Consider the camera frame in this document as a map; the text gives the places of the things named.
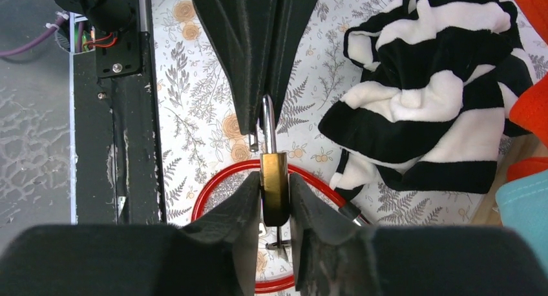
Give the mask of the red cable lock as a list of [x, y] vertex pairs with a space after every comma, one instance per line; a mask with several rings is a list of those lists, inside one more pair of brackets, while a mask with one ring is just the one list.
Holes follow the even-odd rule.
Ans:
[[[259, 167], [260, 160], [255, 159], [238, 162], [219, 171], [206, 183], [204, 188], [199, 193], [194, 204], [191, 221], [193, 222], [197, 220], [204, 214], [207, 200], [212, 195], [214, 189], [218, 187], [224, 180], [241, 171], [258, 169]], [[330, 199], [336, 206], [339, 207], [339, 209], [350, 209], [351, 211], [349, 218], [355, 220], [357, 224], [370, 223], [370, 221], [363, 216], [363, 214], [357, 207], [355, 207], [351, 202], [347, 202], [339, 193], [331, 189], [329, 185], [323, 182], [321, 179], [295, 165], [289, 164], [288, 170], [290, 173], [299, 174], [305, 182], [319, 190], [322, 196]], [[288, 275], [279, 279], [258, 281], [255, 284], [255, 293], [267, 294], [284, 291], [286, 289], [294, 287], [294, 285], [295, 283], [293, 275]]]

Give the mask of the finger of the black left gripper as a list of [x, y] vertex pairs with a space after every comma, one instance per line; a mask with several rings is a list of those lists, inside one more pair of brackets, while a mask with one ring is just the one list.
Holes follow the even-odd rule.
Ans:
[[264, 91], [268, 0], [193, 0], [229, 82], [241, 134], [256, 131]]
[[279, 124], [299, 43], [318, 0], [275, 0], [265, 93], [273, 102]]

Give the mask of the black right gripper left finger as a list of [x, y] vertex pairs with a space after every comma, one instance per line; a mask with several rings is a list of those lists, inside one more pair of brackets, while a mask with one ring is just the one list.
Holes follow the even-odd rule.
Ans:
[[253, 295], [260, 218], [257, 172], [177, 228], [40, 225], [1, 256], [2, 295]]

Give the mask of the small brass padlock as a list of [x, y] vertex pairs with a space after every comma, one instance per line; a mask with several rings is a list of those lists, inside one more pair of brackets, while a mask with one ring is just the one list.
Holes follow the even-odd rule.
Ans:
[[264, 223], [283, 226], [290, 217], [288, 162], [285, 153], [277, 151], [275, 110], [270, 95], [261, 98], [260, 115], [264, 136], [260, 154], [260, 192]]

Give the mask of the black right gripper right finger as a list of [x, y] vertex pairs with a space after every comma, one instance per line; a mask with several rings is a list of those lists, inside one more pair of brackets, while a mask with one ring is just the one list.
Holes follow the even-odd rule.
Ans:
[[290, 176], [301, 295], [546, 295], [527, 243], [495, 226], [358, 226]]

